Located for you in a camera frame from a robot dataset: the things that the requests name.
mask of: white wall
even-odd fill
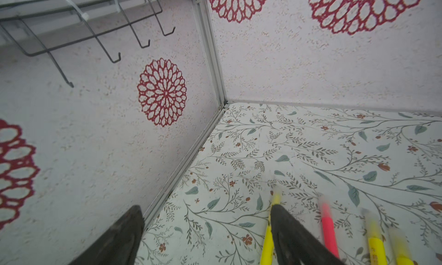
[[[159,18],[166,32],[176,26],[174,34],[163,37],[152,17],[135,24],[142,42],[151,39],[146,49],[129,27],[102,36],[113,58],[121,52],[119,63],[95,40],[54,51],[73,89],[46,54],[2,48],[0,118],[23,129],[40,172],[20,216],[0,230],[0,264],[67,264],[130,206],[145,211],[216,113],[191,0],[162,3]],[[146,13],[136,8],[128,16]],[[137,89],[146,64],[160,58],[178,66],[187,87],[183,115],[165,127],[141,112]]]
[[[211,15],[229,100],[442,111],[442,0],[354,35],[322,28],[309,0],[265,0],[240,23],[222,1]]]

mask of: speckled wall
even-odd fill
[[[162,3],[174,34],[164,37],[152,17],[134,25],[148,48],[129,27],[102,36],[119,63],[95,40],[54,51],[73,89],[47,55],[2,48],[0,264],[67,264],[130,206],[145,211],[216,113],[192,2]]]
[[[442,111],[442,0],[209,0],[229,100]]]

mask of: metal hook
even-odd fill
[[[50,51],[48,51],[47,47],[45,46],[45,44],[38,38],[38,36],[29,28],[29,26],[23,21],[23,19],[20,19],[20,21],[23,23],[23,25],[26,27],[27,30],[29,30],[29,32],[32,34],[32,36],[34,36],[37,41],[40,43],[41,47],[48,53],[49,58],[51,58],[52,62],[55,64],[55,66],[57,67],[58,71],[60,72],[60,74],[62,75],[64,81],[66,82],[66,84],[68,84],[71,88],[74,87],[74,84],[72,84],[72,82],[69,82],[68,79],[66,78],[66,75],[63,73],[63,70],[61,70],[60,66],[58,65],[57,61],[55,60],[54,56],[52,56],[52,53]],[[8,33],[8,31],[6,31],[6,33],[8,34],[8,36],[15,42],[15,44],[20,48],[20,50],[26,55],[28,54],[23,47],[21,47],[21,45],[14,40],[14,38]]]
[[[147,42],[147,45],[141,45],[140,39],[137,36],[137,33],[135,32],[134,28],[132,27],[132,23],[130,23],[129,19],[126,16],[126,13],[124,12],[123,8],[121,8],[121,5],[118,3],[118,6],[120,7],[120,11],[123,13],[124,18],[126,19],[127,23],[129,24],[129,27],[132,29],[132,32],[135,35],[135,38],[138,41],[138,44],[140,45],[141,48],[146,48],[150,46],[150,40]]]
[[[172,32],[164,34],[163,26],[161,26],[160,20],[158,19],[157,13],[155,12],[155,9],[153,8],[152,2],[150,0],[147,0],[147,1],[149,1],[150,8],[152,9],[153,13],[155,14],[155,18],[157,19],[158,25],[160,26],[160,29],[161,29],[161,32],[163,33],[163,36],[169,36],[170,34],[173,34],[175,32],[175,26],[173,27]],[[159,13],[162,13],[163,12],[163,7],[161,7],[161,4],[160,4],[159,0],[157,0],[157,2],[158,2],[158,6],[160,6],[160,9],[161,9],[161,11]]]
[[[84,18],[81,17],[80,13],[78,13],[77,11],[77,15],[79,16],[79,18],[84,22],[84,24],[86,25],[87,29],[89,29],[89,31],[92,33],[93,37],[98,41],[98,43],[100,44],[101,48],[104,50],[104,52],[106,53],[106,55],[108,56],[109,60],[111,60],[112,63],[118,63],[119,61],[121,61],[121,53],[118,52],[118,60],[114,61],[111,56],[109,55],[108,51],[106,50],[106,48],[104,48],[103,44],[101,43],[100,39],[98,38],[98,36],[95,34],[94,30],[92,30],[91,26],[87,23],[87,21],[84,20]]]

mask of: hook rack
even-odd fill
[[[7,9],[8,9],[8,8],[17,7],[17,6],[24,5],[24,4],[36,3],[36,2],[43,2],[43,1],[46,1],[46,0],[34,0],[34,1],[27,1],[27,2],[22,2],[22,3],[10,3],[10,4],[2,5],[1,8],[7,8]],[[108,1],[109,1],[109,0],[94,1],[94,2],[90,3],[89,5],[81,5],[80,7],[88,7],[88,6],[91,6],[91,5],[96,5],[96,4],[98,4],[98,3],[105,3],[105,2],[108,2]],[[112,28],[112,29],[110,29],[110,30],[106,30],[106,31],[103,31],[103,32],[100,32],[100,33],[95,33],[95,32],[92,30],[91,26],[88,24],[88,22],[87,22],[87,21],[81,16],[81,14],[80,14],[77,10],[75,10],[73,7],[70,7],[70,8],[65,8],[65,7],[64,7],[64,8],[60,8],[60,9],[53,10],[52,12],[44,12],[44,13],[39,12],[39,13],[34,13],[34,14],[27,14],[27,15],[25,15],[25,16],[17,16],[17,15],[16,15],[16,16],[9,17],[9,18],[8,18],[8,17],[7,17],[7,18],[0,18],[0,28],[1,28],[1,29],[3,30],[3,32],[6,34],[7,38],[8,38],[9,40],[11,40],[11,41],[12,41],[12,42],[13,42],[13,43],[19,48],[19,50],[20,50],[23,54],[25,54],[26,56],[28,56],[28,57],[35,57],[35,56],[38,56],[38,55],[41,55],[41,54],[47,53],[47,54],[49,55],[49,57],[51,58],[52,62],[54,63],[55,67],[56,67],[56,68],[58,69],[58,71],[60,72],[60,74],[61,74],[61,76],[63,77],[63,79],[64,79],[64,81],[66,82],[66,84],[68,84],[70,87],[73,88],[74,85],[72,84],[72,82],[69,82],[69,80],[67,79],[66,75],[63,73],[63,70],[60,68],[60,66],[58,65],[56,59],[53,57],[53,55],[52,55],[52,53],[51,53],[52,51],[57,50],[57,49],[60,49],[60,48],[63,48],[63,47],[66,47],[66,46],[69,46],[69,45],[77,44],[77,43],[80,43],[80,42],[82,42],[82,41],[87,41],[87,40],[89,40],[89,39],[93,39],[93,38],[95,38],[95,39],[97,40],[97,42],[99,43],[100,47],[103,49],[103,51],[104,51],[104,52],[106,53],[106,55],[108,56],[109,60],[110,60],[112,63],[118,63],[119,61],[121,61],[121,53],[118,52],[118,59],[117,59],[117,60],[113,60],[113,59],[111,58],[109,52],[106,50],[106,48],[103,46],[102,42],[100,41],[99,36],[102,36],[102,35],[104,35],[104,34],[107,34],[107,33],[113,32],[113,31],[115,31],[115,30],[118,30],[118,29],[121,29],[121,28],[124,28],[124,27],[129,26],[130,29],[132,30],[132,33],[134,33],[134,36],[135,36],[135,38],[136,38],[138,44],[140,45],[140,47],[141,47],[141,48],[149,47],[149,46],[150,46],[150,39],[148,40],[148,44],[147,44],[147,45],[142,45],[142,44],[141,44],[141,41],[140,41],[140,39],[138,38],[137,33],[135,32],[135,29],[133,28],[132,25],[133,25],[134,23],[137,23],[137,22],[139,22],[139,21],[141,21],[141,20],[147,19],[147,18],[152,17],[152,16],[155,16],[155,18],[157,19],[158,25],[160,26],[160,29],[161,29],[161,32],[163,33],[163,36],[169,36],[169,35],[173,34],[174,31],[175,31],[175,27],[173,27],[173,30],[172,30],[171,32],[169,32],[169,33],[167,33],[167,34],[164,33],[163,27],[162,27],[162,25],[161,25],[161,23],[160,23],[160,20],[158,19],[158,14],[160,14],[160,13],[163,12],[163,8],[162,8],[162,6],[161,6],[159,0],[156,0],[156,1],[158,2],[158,6],[160,7],[160,11],[159,11],[159,12],[156,12],[156,11],[155,11],[155,9],[153,8],[153,5],[152,5],[151,0],[145,0],[145,4],[146,4],[147,2],[149,3],[150,8],[152,9],[152,14],[149,14],[149,15],[147,15],[147,16],[141,17],[141,18],[139,18],[139,19],[137,19],[137,20],[133,20],[133,21],[130,21],[130,20],[128,19],[127,15],[126,15],[126,13],[124,12],[124,9],[121,7],[120,3],[119,3],[117,0],[113,0],[113,1],[114,1],[114,4],[120,8],[120,11],[121,11],[121,13],[122,13],[123,16],[124,16],[124,19],[125,19],[126,23],[125,23],[124,25],[121,25],[121,26],[118,26],[118,27],[115,27],[115,28]],[[77,39],[77,40],[75,40],[75,41],[71,41],[71,42],[67,42],[67,43],[64,43],[64,44],[60,44],[60,45],[57,45],[57,46],[54,46],[54,47],[49,47],[49,48],[47,48],[46,45],[45,45],[45,44],[41,41],[41,39],[38,37],[38,35],[37,35],[37,34],[36,34],[36,33],[35,33],[35,32],[29,27],[29,25],[26,24],[25,21],[24,21],[25,18],[32,18],[32,17],[38,17],[38,16],[42,16],[42,15],[49,15],[49,14],[56,14],[56,13],[59,13],[59,12],[72,11],[72,10],[75,11],[75,13],[76,13],[76,15],[79,17],[80,21],[83,22],[83,23],[85,24],[85,26],[87,27],[87,29],[91,32],[91,34],[92,34],[91,36],[86,36],[86,37],[83,37],[83,38]],[[38,44],[41,46],[41,48],[43,48],[43,50],[41,50],[41,51],[36,51],[36,52],[33,52],[33,53],[29,53],[29,52],[27,52],[27,51],[21,46],[21,44],[19,43],[19,41],[16,40],[16,39],[14,38],[14,36],[13,36],[13,35],[8,31],[8,29],[4,26],[3,23],[4,23],[4,22],[7,22],[7,21],[15,21],[15,22],[18,21],[18,22],[20,22],[20,23],[25,27],[24,31],[25,31],[27,34],[29,34],[31,37],[34,37],[34,38],[38,41]]]

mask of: red floral medallion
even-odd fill
[[[146,65],[138,84],[141,110],[155,125],[172,125],[186,106],[186,84],[176,64],[163,58]]]
[[[40,171],[32,159],[35,147],[21,135],[20,126],[0,119],[0,230],[19,218],[19,209],[34,195],[32,179]]]
[[[241,22],[261,11],[266,0],[209,0],[212,9],[227,21]]]
[[[312,17],[332,33],[372,31],[420,0],[309,0]]]

